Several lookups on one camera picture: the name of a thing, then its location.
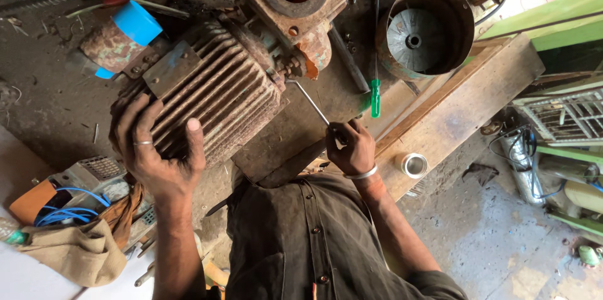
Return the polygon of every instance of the green screwdriver handle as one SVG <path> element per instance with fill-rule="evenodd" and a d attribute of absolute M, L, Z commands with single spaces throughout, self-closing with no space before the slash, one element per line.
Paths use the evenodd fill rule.
<path fill-rule="evenodd" d="M 371 95 L 371 117 L 373 118 L 381 116 L 381 96 L 379 95 L 379 86 L 381 86 L 381 81 L 379 79 L 371 81 L 371 87 L 373 88 L 373 94 Z"/>

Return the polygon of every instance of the man's left hand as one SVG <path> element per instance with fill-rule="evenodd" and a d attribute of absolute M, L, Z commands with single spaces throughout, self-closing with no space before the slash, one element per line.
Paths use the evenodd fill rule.
<path fill-rule="evenodd" d="M 153 141 L 151 128 L 163 110 L 161 100 L 148 104 L 149 96 L 142 94 L 127 106 L 119 100 L 111 107 L 109 140 L 113 149 L 122 156 L 128 171 L 155 196 L 156 202 L 190 198 L 205 169 L 201 123 L 195 118 L 186 123 L 189 154 L 184 160 L 163 160 L 153 143 L 140 143 Z"/>

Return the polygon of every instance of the finger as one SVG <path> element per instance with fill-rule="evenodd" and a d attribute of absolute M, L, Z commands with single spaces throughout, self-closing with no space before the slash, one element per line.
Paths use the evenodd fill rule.
<path fill-rule="evenodd" d="M 121 115 L 124 113 L 125 106 L 127 105 L 127 99 L 120 98 L 116 102 L 111 105 L 111 126 L 109 128 L 109 142 L 111 142 L 111 146 L 113 150 L 119 155 L 121 155 L 121 149 L 119 148 L 119 144 L 117 143 L 117 137 L 115 136 L 115 127 L 117 123 L 121 119 Z"/>
<path fill-rule="evenodd" d="M 205 152 L 203 151 L 203 127 L 196 118 L 186 121 L 186 139 L 189 144 L 189 154 L 186 163 L 193 172 L 205 169 Z"/>
<path fill-rule="evenodd" d="M 153 128 L 155 125 L 155 120 L 162 110 L 163 102 L 161 100 L 156 100 L 153 104 L 146 108 L 144 112 L 142 112 L 132 135 L 134 143 L 153 141 L 151 128 Z M 140 162 L 161 160 L 161 157 L 159 156 L 155 147 L 153 147 L 153 144 L 134 144 L 134 154 L 136 155 L 136 160 Z"/>
<path fill-rule="evenodd" d="M 324 138 L 327 146 L 327 157 L 332 161 L 336 158 L 339 148 L 335 142 L 335 132 L 331 128 L 327 128 L 327 135 Z"/>
<path fill-rule="evenodd" d="M 356 130 L 358 132 L 358 134 L 361 135 L 368 135 L 371 136 L 372 135 L 367 131 L 367 129 L 362 125 L 362 123 L 360 122 L 360 120 L 358 119 L 351 119 L 350 122 L 348 122 L 350 124 L 350 126 L 352 128 L 354 128 L 354 130 Z"/>
<path fill-rule="evenodd" d="M 343 135 L 346 140 L 358 138 L 358 132 L 347 123 L 331 122 L 330 127 Z"/>
<path fill-rule="evenodd" d="M 132 127 L 134 121 L 138 117 L 138 114 L 147 106 L 149 103 L 149 96 L 142 94 L 126 108 L 121 118 L 117 122 L 115 127 L 115 137 L 117 144 L 121 150 L 122 157 L 127 159 L 133 154 L 132 151 Z"/>

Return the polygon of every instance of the bracelet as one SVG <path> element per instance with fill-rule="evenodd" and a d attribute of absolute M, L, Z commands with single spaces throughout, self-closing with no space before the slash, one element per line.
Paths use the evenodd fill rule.
<path fill-rule="evenodd" d="M 364 179 L 365 177 L 369 177 L 369 176 L 373 175 L 374 173 L 377 173 L 377 164 L 375 164 L 375 166 L 373 167 L 373 169 L 369 170 L 368 172 L 366 172 L 364 174 L 346 175 L 344 173 L 341 173 L 341 175 L 343 175 L 343 177 L 346 178 L 346 179 L 360 180 L 360 179 Z"/>

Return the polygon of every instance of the man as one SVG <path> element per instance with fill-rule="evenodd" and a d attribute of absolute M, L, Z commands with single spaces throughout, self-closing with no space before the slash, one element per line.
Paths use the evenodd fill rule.
<path fill-rule="evenodd" d="M 144 94 L 129 106 L 116 103 L 111 142 L 155 196 L 154 299 L 219 299 L 217 289 L 206 292 L 191 219 L 191 196 L 205 168 L 203 129 L 189 119 L 189 154 L 162 160 L 150 130 L 163 104 L 148 104 Z M 467 299 L 388 194 L 372 136 L 357 120 L 331 125 L 347 140 L 339 149 L 333 130 L 326 135 L 328 158 L 343 177 L 313 174 L 275 189 L 244 183 L 229 197 L 227 298 Z"/>

